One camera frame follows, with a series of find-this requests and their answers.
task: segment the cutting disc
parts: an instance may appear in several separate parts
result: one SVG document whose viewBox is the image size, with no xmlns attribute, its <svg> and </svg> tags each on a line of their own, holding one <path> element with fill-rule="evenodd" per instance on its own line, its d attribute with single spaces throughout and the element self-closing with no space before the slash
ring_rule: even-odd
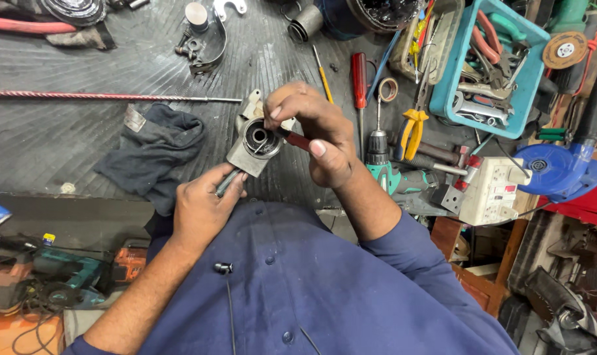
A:
<svg viewBox="0 0 597 355">
<path fill-rule="evenodd" d="M 563 32 L 548 42 L 542 60 L 548 68 L 564 69 L 583 60 L 586 53 L 586 35 L 575 31 Z"/>
</svg>

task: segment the grey rag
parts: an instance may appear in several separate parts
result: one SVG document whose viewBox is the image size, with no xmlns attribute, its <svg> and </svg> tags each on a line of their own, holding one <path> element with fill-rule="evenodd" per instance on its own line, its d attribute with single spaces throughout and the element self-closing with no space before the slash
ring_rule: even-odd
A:
<svg viewBox="0 0 597 355">
<path fill-rule="evenodd" d="M 135 125 L 129 124 L 130 115 L 136 115 Z M 110 150 L 93 169 L 123 190 L 145 197 L 158 214 L 168 216 L 181 183 L 172 169 L 197 157 L 206 137 L 204 123 L 165 104 L 154 104 L 143 117 L 128 108 L 119 148 Z"/>
</svg>

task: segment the black workbench mat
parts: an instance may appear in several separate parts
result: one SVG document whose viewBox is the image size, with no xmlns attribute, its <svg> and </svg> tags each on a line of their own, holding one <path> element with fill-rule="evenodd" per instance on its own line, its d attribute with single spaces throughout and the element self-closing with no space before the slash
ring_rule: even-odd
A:
<svg viewBox="0 0 597 355">
<path fill-rule="evenodd" d="M 267 95 L 293 80 L 317 86 L 318 76 L 311 44 L 320 54 L 334 102 L 346 117 L 356 121 L 350 57 L 363 51 L 379 59 L 389 36 L 367 35 L 336 42 L 317 34 L 309 44 L 297 45 L 287 36 L 287 20 L 274 1 L 248 1 L 239 16 L 226 7 L 228 44 L 224 61 L 212 73 L 192 77 L 188 60 L 173 48 L 185 29 L 186 1 L 160 0 L 135 12 L 109 14 L 106 26 L 118 48 L 57 49 L 37 36 L 0 32 L 0 89 L 59 92 L 156 93 L 166 95 L 243 98 L 255 88 Z M 203 4 L 211 7 L 209 0 Z M 202 37 L 217 53 L 219 36 L 214 28 Z M 334 73 L 329 64 L 339 71 Z M 390 75 L 386 69 L 384 75 Z M 395 75 L 400 85 L 397 99 L 383 105 L 382 127 L 401 124 L 401 113 L 412 106 L 416 85 Z M 91 168 L 108 150 L 118 145 L 125 101 L 0 99 L 0 193 L 59 195 L 65 182 L 79 197 L 138 200 Z M 149 103 L 135 103 L 141 113 Z M 178 168 L 183 177 L 195 178 L 225 161 L 233 144 L 233 118 L 238 104 L 171 102 L 171 107 L 198 115 L 208 137 L 198 158 Z M 365 112 L 365 132 L 375 127 L 375 100 Z M 475 146 L 470 128 L 452 129 L 433 117 L 425 123 L 423 141 L 451 149 L 455 143 Z M 331 192 L 318 188 L 309 177 L 309 155 L 286 145 L 259 179 L 247 181 L 248 194 L 266 201 L 287 201 L 311 208 L 337 207 Z M 408 197 L 400 202 L 405 204 Z"/>
</svg>

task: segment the cordless drill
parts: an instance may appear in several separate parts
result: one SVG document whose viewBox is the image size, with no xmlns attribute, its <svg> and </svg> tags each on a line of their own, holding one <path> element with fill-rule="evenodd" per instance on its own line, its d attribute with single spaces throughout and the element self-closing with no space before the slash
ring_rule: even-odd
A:
<svg viewBox="0 0 597 355">
<path fill-rule="evenodd" d="M 401 173 L 389 161 L 388 138 L 380 130 L 381 98 L 377 99 L 377 129 L 368 137 L 366 168 L 389 195 L 415 193 L 436 186 L 436 176 L 422 170 Z"/>
</svg>

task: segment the man's hand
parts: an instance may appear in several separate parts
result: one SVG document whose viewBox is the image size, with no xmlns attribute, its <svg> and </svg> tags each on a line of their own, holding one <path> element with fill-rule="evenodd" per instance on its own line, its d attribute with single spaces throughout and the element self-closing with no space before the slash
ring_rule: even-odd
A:
<svg viewBox="0 0 597 355">
<path fill-rule="evenodd" d="M 201 254 L 224 228 L 239 198 L 247 194 L 243 182 L 248 174 L 239 173 L 231 181 L 224 197 L 215 196 L 216 186 L 234 168 L 229 163 L 223 163 L 178 186 L 171 237 L 174 243 L 186 251 Z"/>
<path fill-rule="evenodd" d="M 342 115 L 340 107 L 329 103 L 311 86 L 295 82 L 271 93 L 264 112 L 264 127 L 269 130 L 292 117 L 301 123 L 305 136 L 312 140 L 309 170 L 316 185 L 339 188 L 350 179 L 359 160 L 353 124 Z"/>
</svg>

